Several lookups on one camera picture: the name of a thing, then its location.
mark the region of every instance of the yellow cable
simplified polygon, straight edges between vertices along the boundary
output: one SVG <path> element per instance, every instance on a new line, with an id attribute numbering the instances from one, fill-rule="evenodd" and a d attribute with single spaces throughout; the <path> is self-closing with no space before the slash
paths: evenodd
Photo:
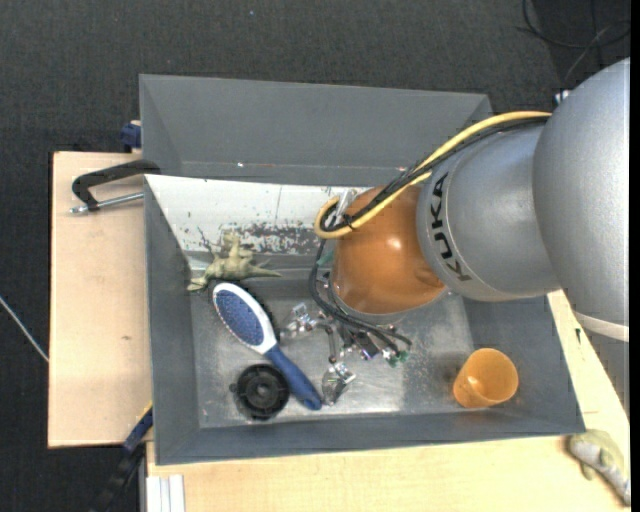
<path id="1" fill-rule="evenodd" d="M 416 172 L 416 171 L 419 171 L 420 169 L 422 169 L 423 167 L 425 167 L 429 163 L 433 162 L 436 158 L 439 158 L 440 156 L 442 156 L 443 154 L 447 153 L 448 151 L 451 151 L 458 144 L 464 142 L 469 137 L 472 137 L 476 133 L 478 133 L 478 132 L 480 132 L 480 131 L 482 131 L 482 130 L 484 130 L 486 128 L 489 128 L 491 126 L 495 126 L 495 125 L 498 125 L 498 124 L 502 124 L 502 123 L 507 123 L 507 122 L 510 122 L 510 121 L 516 121 L 516 120 L 519 120 L 519 119 L 534 119 L 534 118 L 538 118 L 538 117 L 542 118 L 542 117 L 549 117 L 550 115 L 551 114 L 548 113 L 548 112 L 537 112 L 537 111 L 509 112 L 507 114 L 500 114 L 500 115 L 493 116 L 493 117 L 490 117 L 488 119 L 485 119 L 483 121 L 480 121 L 480 122 L 470 126 L 469 128 L 461 131 L 455 137 L 452 137 L 447 142 L 445 142 L 442 146 L 440 146 L 433 153 L 431 153 L 431 155 L 429 155 L 429 157 L 427 157 L 425 160 L 423 160 L 420 163 L 420 165 L 418 165 L 412 171 L 412 173 Z M 337 196 L 336 197 L 332 197 L 320 209 L 320 211 L 318 212 L 318 215 L 316 215 L 316 219 L 315 219 L 315 222 L 313 224 L 313 230 L 315 231 L 316 235 L 318 235 L 320 238 L 324 238 L 324 239 L 340 238 L 341 236 L 347 235 L 347 234 L 351 233 L 353 231 L 353 229 L 359 228 L 359 227 L 363 226 L 365 223 L 369 222 L 371 219 L 373 219 L 389 203 L 391 203 L 400 194 L 402 194 L 402 192 L 404 192 L 408 187 L 416 185 L 417 183 L 420 183 L 420 182 L 426 180 L 427 178 L 429 178 L 429 176 L 431 176 L 431 172 L 427 172 L 427 173 L 425 173 L 425 174 L 423 174 L 421 176 L 416 177 L 415 179 L 413 179 L 412 181 L 410 181 L 409 183 L 404 185 L 402 188 L 396 190 L 393 194 L 389 195 L 387 198 L 385 198 L 379 204 L 374 206 L 370 211 L 365 213 L 362 217 L 354 220 L 351 223 L 351 226 L 344 226 L 344 227 L 342 227 L 340 229 L 337 229 L 335 231 L 325 231 L 322 228 L 322 223 L 321 223 L 322 218 L 324 217 L 326 212 L 329 211 L 331 208 L 333 208 L 335 206 L 335 204 L 340 200 L 340 198 L 337 197 Z"/>

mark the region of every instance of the dark floor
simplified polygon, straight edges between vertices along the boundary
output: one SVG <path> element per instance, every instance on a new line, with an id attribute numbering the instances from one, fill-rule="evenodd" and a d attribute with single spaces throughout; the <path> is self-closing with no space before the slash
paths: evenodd
<path id="1" fill-rule="evenodd" d="M 588 44 L 630 0 L 532 0 L 549 37 Z M 550 109 L 560 88 L 629 56 L 523 30 L 517 1 L 4 0 L 0 4 L 0 295 L 47 345 L 48 153 L 121 151 L 138 73 L 487 93 L 496 111 Z M 603 40 L 621 34 L 617 24 Z M 0 309 L 0 510 L 82 511 L 116 448 L 47 450 L 47 366 Z M 130 491 L 117 511 L 135 510 Z"/>

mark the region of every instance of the black round object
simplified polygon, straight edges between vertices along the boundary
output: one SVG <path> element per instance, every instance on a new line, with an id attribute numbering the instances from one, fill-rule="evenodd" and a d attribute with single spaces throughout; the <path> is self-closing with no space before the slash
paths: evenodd
<path id="1" fill-rule="evenodd" d="M 286 379 L 268 364 L 256 364 L 244 370 L 231 391 L 235 393 L 240 411 L 254 420 L 273 418 L 289 400 Z"/>

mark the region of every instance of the orange cup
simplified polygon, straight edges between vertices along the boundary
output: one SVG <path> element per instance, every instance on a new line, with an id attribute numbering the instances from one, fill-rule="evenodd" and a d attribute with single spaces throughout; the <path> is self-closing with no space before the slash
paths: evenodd
<path id="1" fill-rule="evenodd" d="M 453 395 L 467 408 L 490 407 L 509 400 L 518 389 L 518 370 L 493 348 L 473 352 L 453 383 Z"/>

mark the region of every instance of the toy dinosaur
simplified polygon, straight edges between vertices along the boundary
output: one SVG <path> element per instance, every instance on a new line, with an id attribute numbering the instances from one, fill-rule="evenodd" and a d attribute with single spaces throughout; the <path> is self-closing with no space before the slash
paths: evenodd
<path id="1" fill-rule="evenodd" d="M 614 487 L 625 505 L 631 505 L 631 478 L 624 457 L 611 436 L 603 430 L 587 430 L 569 438 L 569 451 L 581 462 L 582 474 L 593 479 L 596 471 Z"/>
<path id="2" fill-rule="evenodd" d="M 214 254 L 213 262 L 205 269 L 204 275 L 192 279 L 187 290 L 202 290 L 207 287 L 211 279 L 240 281 L 248 277 L 282 277 L 278 272 L 262 268 L 260 265 L 252 265 L 253 252 L 240 246 L 238 235 L 225 233 L 222 242 L 229 256 L 223 258 L 219 254 Z"/>

